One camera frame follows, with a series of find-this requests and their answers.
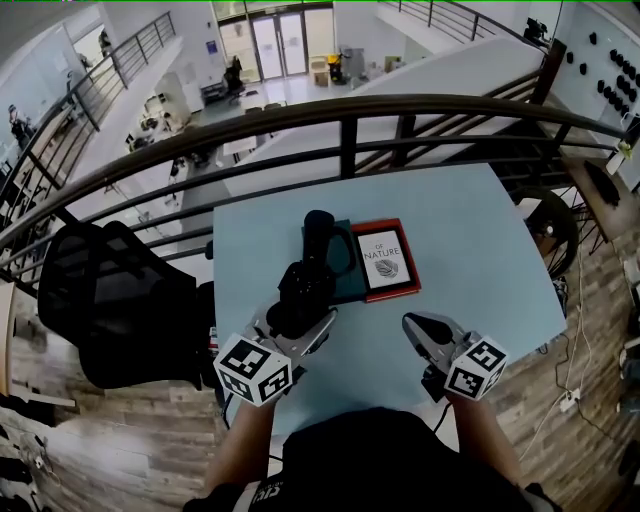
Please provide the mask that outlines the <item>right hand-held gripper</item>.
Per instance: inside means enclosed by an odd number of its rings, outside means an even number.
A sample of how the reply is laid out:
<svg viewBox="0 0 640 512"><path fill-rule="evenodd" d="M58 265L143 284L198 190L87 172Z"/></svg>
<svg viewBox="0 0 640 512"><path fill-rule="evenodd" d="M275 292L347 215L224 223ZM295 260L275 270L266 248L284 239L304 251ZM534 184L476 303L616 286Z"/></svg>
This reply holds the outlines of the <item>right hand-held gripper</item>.
<svg viewBox="0 0 640 512"><path fill-rule="evenodd" d="M500 379L508 352L489 336L467 332L453 319L429 312L403 315L402 328L428 365L421 383L439 402L446 392L479 401Z"/></svg>

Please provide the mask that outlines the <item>dark metal railing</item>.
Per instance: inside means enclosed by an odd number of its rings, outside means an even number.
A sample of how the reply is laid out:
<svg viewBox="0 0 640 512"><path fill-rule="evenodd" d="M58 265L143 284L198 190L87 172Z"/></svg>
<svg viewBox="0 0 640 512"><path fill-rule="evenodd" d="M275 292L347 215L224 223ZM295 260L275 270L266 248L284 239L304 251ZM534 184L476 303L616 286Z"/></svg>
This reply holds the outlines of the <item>dark metal railing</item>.
<svg viewBox="0 0 640 512"><path fill-rule="evenodd" d="M301 135L310 141L319 128L330 132L317 148L302 145L280 156L246 158L230 168L155 188L85 216L95 223L128 209L227 179L263 173L268 183L258 196L366 175L430 169L462 163L510 168L510 179L535 177L540 165L556 161L573 145L577 129L612 138L611 150L640 155L640 121L626 130L558 109L499 99L442 94L344 97L279 107L232 118L181 134L99 168L27 211L0 232L0 249L20 238L27 244L0 261L0 281L35 294L51 237L37 238L37 227L56 219L73 222L70 206L117 182L197 150L269 135Z"/></svg>

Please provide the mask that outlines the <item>black mesh office chair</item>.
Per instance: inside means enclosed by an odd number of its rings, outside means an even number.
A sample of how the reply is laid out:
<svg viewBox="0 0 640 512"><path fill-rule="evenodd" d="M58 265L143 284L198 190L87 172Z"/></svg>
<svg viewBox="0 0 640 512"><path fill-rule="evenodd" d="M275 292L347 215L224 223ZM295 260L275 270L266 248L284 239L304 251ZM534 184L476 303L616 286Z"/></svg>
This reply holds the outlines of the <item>black mesh office chair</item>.
<svg viewBox="0 0 640 512"><path fill-rule="evenodd" d="M37 308L44 326L77 348L97 388L219 385L210 350L213 282L173 267L119 221L66 225L54 235Z"/></svg>

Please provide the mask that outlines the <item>dark balcony railing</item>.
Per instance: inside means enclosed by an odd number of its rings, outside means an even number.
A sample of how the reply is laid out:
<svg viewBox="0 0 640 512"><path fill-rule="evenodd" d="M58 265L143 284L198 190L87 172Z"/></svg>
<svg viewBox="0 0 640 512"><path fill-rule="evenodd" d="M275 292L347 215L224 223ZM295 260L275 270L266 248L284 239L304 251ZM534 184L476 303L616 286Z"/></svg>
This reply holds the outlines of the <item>dark balcony railing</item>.
<svg viewBox="0 0 640 512"><path fill-rule="evenodd" d="M175 37L169 13L142 27L103 55L84 76L35 123L34 136L7 175L29 191L61 186L98 133L118 96Z"/></svg>

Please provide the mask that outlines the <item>dark teal box lid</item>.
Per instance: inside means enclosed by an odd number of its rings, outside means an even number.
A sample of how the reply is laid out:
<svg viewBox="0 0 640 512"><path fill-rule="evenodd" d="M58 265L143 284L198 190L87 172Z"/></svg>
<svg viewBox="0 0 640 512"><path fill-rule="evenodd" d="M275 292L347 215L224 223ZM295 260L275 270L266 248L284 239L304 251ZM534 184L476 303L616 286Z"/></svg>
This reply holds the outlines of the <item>dark teal box lid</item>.
<svg viewBox="0 0 640 512"><path fill-rule="evenodd" d="M363 300L363 271L348 220L323 210L307 213L302 228L303 290L314 302L338 305Z"/></svg>

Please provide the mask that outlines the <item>black bag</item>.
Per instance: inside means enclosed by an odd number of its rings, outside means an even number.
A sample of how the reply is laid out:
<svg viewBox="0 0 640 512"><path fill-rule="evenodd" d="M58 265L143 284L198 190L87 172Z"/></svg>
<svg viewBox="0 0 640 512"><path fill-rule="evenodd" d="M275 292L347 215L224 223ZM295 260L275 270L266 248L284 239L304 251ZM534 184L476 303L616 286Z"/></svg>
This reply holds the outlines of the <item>black bag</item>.
<svg viewBox="0 0 640 512"><path fill-rule="evenodd" d="M606 204L617 207L620 201L619 191L609 175L594 163L585 160L584 168L596 190Z"/></svg>

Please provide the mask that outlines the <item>person's left forearm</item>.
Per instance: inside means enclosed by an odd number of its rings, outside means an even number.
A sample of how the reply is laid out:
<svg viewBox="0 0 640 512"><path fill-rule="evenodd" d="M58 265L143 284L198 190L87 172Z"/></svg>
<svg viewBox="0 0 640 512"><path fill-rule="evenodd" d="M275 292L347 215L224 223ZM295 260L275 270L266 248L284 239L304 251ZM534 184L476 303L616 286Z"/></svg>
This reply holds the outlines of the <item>person's left forearm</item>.
<svg viewBox="0 0 640 512"><path fill-rule="evenodd" d="M209 464L204 492L222 484L246 485L268 475L276 401L256 407L242 402L231 427Z"/></svg>

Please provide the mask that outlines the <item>glass entrance door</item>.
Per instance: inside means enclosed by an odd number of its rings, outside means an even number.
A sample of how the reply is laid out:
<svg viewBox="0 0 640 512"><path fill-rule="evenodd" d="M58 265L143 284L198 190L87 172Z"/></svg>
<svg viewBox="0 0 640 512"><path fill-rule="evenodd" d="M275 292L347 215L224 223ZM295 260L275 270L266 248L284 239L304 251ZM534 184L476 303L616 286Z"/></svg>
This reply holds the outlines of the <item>glass entrance door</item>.
<svg viewBox="0 0 640 512"><path fill-rule="evenodd" d="M225 59L240 63L245 82L307 75L335 52L331 0L215 0L212 10Z"/></svg>

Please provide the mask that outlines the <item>person's black shirt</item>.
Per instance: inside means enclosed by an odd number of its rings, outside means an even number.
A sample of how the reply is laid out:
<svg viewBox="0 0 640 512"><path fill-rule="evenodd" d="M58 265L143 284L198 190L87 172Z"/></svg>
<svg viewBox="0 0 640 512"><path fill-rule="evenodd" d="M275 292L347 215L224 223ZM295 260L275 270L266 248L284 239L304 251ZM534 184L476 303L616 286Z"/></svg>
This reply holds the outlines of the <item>person's black shirt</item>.
<svg viewBox="0 0 640 512"><path fill-rule="evenodd" d="M416 415L349 412L291 434L282 469L246 483L225 477L183 512L561 512L457 453Z"/></svg>

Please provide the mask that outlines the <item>group of black wall-hung objects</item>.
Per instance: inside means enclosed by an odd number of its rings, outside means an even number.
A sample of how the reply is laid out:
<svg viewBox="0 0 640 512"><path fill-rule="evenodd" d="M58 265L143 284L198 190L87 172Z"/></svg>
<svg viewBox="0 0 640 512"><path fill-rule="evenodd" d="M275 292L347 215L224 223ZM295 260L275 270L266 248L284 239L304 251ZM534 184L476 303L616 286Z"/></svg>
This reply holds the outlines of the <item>group of black wall-hung objects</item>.
<svg viewBox="0 0 640 512"><path fill-rule="evenodd" d="M568 106L604 124L625 125L640 101L640 47L624 34L586 29L573 35L569 50Z"/></svg>

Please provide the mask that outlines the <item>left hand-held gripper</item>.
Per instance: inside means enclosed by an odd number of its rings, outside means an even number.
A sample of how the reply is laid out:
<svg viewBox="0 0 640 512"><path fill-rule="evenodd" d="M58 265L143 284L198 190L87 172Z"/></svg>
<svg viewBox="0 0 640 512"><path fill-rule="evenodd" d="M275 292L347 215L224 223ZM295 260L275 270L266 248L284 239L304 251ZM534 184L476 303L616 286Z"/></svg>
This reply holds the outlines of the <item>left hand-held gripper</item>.
<svg viewBox="0 0 640 512"><path fill-rule="evenodd" d="M338 316L335 307L297 337L281 333L281 304L261 305L245 327L220 345L214 368L229 394L256 407L279 399L304 372L300 361L328 339Z"/></svg>

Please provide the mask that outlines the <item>wooden side table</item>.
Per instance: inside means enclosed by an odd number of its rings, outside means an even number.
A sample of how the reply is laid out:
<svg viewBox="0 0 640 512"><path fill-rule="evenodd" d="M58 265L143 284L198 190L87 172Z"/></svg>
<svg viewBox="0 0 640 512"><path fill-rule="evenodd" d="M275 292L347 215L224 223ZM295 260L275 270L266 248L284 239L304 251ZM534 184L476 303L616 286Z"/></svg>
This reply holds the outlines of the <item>wooden side table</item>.
<svg viewBox="0 0 640 512"><path fill-rule="evenodd" d="M640 226L640 198L634 195L618 174L611 176L620 199L617 206L608 204L587 172L585 158L564 158L567 173L587 211L598 227L606 243L614 241L629 230Z"/></svg>

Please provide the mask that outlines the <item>person's right forearm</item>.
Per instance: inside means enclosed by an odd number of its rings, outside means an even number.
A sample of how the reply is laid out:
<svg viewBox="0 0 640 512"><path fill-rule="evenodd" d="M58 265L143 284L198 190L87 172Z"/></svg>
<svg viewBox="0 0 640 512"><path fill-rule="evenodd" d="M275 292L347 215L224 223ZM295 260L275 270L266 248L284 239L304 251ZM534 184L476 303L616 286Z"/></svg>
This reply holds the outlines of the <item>person's right forearm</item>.
<svg viewBox="0 0 640 512"><path fill-rule="evenodd" d="M447 393L454 410L459 450L491 466L510 483L524 482L517 453L499 425L491 404L485 399L473 401Z"/></svg>

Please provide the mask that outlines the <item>light blue table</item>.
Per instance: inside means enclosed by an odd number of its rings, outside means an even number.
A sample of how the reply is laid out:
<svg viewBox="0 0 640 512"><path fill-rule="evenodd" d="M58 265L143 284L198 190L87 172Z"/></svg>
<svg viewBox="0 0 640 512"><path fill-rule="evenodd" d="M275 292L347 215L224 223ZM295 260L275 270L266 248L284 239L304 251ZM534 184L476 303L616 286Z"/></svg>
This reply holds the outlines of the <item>light blue table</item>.
<svg viewBox="0 0 640 512"><path fill-rule="evenodd" d="M304 358L304 375L277 404L277 436L346 411L415 411L427 404L425 363L403 332L405 313L446 315L491 337L510 361L566 327L520 213L491 168L475 164L316 185L217 209L213 277L221 340L275 298L287 267L302 255L303 220L314 209L355 223L398 219L421 288L339 307L328 340Z"/></svg>

